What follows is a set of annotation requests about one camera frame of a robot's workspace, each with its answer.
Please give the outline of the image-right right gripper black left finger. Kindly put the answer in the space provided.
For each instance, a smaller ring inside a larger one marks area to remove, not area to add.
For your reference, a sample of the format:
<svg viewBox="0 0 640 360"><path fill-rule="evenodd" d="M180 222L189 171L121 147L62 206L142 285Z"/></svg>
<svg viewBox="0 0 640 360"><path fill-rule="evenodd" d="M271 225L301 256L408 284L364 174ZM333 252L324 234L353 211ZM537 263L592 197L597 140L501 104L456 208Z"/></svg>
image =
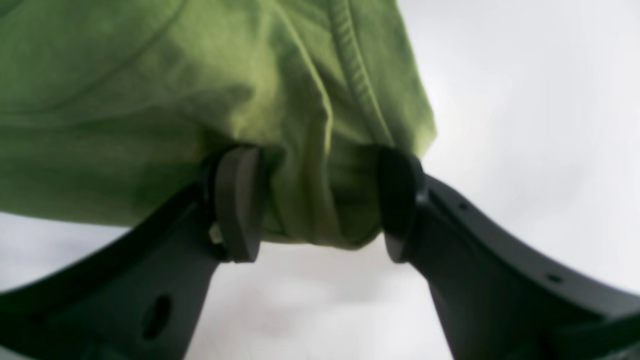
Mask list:
<svg viewBox="0 0 640 360"><path fill-rule="evenodd" d="M262 150L234 146L90 256L1 294L1 346L30 360L182 360L220 264L253 263Z"/></svg>

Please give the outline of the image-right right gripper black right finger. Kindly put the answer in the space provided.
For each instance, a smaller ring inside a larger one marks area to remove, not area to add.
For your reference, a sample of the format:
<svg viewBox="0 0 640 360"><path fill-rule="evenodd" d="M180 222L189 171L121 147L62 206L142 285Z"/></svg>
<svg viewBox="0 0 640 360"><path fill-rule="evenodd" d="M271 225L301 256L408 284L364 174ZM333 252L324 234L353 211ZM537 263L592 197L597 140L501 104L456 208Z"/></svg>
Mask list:
<svg viewBox="0 0 640 360"><path fill-rule="evenodd" d="M421 162L381 148L382 232L425 278L455 360L637 360L640 300L547 257Z"/></svg>

